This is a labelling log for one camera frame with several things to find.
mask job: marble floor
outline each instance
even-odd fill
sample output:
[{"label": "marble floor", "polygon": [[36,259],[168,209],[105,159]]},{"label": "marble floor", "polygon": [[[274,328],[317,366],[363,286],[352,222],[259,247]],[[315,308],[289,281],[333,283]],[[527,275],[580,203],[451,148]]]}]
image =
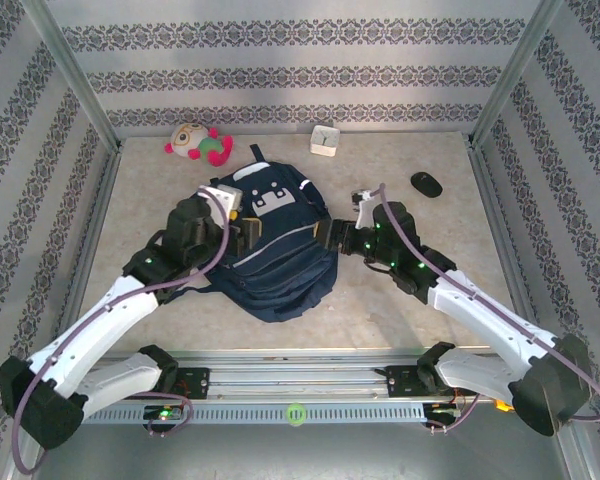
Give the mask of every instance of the marble floor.
[{"label": "marble floor", "polygon": [[[343,134],[335,157],[309,153],[309,135],[234,138],[221,168],[164,153],[167,139],[130,138],[100,236],[83,312],[120,275],[131,255],[166,224],[178,200],[198,185],[253,161],[249,145],[265,157],[295,165],[321,191],[335,218],[355,219],[350,192],[387,184],[391,200],[404,202],[422,242],[443,252],[486,293],[511,302],[464,142],[459,133]],[[429,199],[410,184],[427,171],[444,187]],[[204,285],[203,279],[197,285]],[[367,269],[359,257],[341,257],[335,288],[301,318],[266,324],[222,294],[188,293],[158,308],[113,347],[135,351],[155,343],[169,351],[418,348],[440,340],[484,345],[446,315],[399,291],[391,279]]]}]

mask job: black computer mouse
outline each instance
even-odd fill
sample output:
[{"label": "black computer mouse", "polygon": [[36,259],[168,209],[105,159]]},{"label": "black computer mouse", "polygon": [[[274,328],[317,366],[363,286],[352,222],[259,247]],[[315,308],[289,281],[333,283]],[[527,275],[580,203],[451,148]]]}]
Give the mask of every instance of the black computer mouse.
[{"label": "black computer mouse", "polygon": [[425,197],[436,198],[442,193],[442,185],[427,172],[413,174],[411,185]]}]

